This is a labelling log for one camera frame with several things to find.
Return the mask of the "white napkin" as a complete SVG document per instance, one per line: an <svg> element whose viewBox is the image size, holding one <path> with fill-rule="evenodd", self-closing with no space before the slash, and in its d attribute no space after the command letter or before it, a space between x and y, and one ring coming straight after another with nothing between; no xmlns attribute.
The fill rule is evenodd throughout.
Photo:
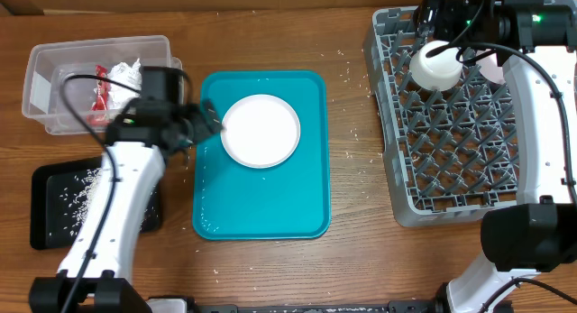
<svg viewBox="0 0 577 313"><path fill-rule="evenodd" d="M141 63L139 59L137 59L133 65L121 62L112 67L107 77L127 87L140 90L142 85L140 67ZM127 102L138 96L139 94L137 92L111 84L108 92L108 108L122 109Z"/></svg>

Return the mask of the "small white bowl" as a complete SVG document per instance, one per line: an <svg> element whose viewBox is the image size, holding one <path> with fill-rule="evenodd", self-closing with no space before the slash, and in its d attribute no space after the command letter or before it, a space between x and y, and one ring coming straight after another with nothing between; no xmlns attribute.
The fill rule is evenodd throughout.
<svg viewBox="0 0 577 313"><path fill-rule="evenodd" d="M480 66L480 74L488 81L502 85L505 83L502 67L498 66L497 56L491 54L490 56L477 61Z"/></svg>

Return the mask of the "red snack wrapper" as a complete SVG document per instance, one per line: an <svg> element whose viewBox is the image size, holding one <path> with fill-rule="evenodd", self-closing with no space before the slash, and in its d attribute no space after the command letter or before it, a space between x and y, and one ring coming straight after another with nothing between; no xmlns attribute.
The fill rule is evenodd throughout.
<svg viewBox="0 0 577 313"><path fill-rule="evenodd" d="M110 84L103 80L98 80L96 83L96 101L91 106L93 112L107 111L107 101L110 91ZM93 126L106 126L108 123L107 114L89 115L87 122Z"/></svg>

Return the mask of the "pale green bowl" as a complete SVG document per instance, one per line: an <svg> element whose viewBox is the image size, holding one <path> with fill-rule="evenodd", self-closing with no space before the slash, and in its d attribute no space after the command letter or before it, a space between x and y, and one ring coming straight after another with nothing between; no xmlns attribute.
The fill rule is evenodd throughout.
<svg viewBox="0 0 577 313"><path fill-rule="evenodd" d="M446 91L458 83L463 65L456 59L457 48L442 51L430 58L426 56L429 51L446 44L446 41L428 42L411 58L409 71L420 87L429 91Z"/></svg>

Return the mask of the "large white plate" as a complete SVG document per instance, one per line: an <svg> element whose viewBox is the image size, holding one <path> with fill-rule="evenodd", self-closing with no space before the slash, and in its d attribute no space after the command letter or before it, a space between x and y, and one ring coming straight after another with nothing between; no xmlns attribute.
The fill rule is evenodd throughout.
<svg viewBox="0 0 577 313"><path fill-rule="evenodd" d="M225 113L222 145L237 163L268 169L286 161L297 149L301 125L296 111L283 99L257 94L244 97Z"/></svg>

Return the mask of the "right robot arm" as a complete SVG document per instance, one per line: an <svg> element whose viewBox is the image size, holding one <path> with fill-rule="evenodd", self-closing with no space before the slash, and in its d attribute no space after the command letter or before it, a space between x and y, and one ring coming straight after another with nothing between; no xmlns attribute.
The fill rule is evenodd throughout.
<svg viewBox="0 0 577 313"><path fill-rule="evenodd" d="M481 253L435 297L439 312L509 312L521 285L576 260L576 2L422 0L413 18L437 58L495 55L513 101L516 204L481 221Z"/></svg>

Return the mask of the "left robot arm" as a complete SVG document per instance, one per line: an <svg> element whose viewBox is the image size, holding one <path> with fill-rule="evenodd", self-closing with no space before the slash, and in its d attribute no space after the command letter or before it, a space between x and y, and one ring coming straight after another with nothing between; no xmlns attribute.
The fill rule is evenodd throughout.
<svg viewBox="0 0 577 313"><path fill-rule="evenodd" d="M72 116L102 147L100 180L85 222L53 277L36 278L28 303L33 312L191 312L185 298L144 299L132 285L135 247L151 194L169 157L223 131L214 105L180 101L191 93L188 74L144 66L136 97L99 136L67 96L74 76L60 84Z"/></svg>

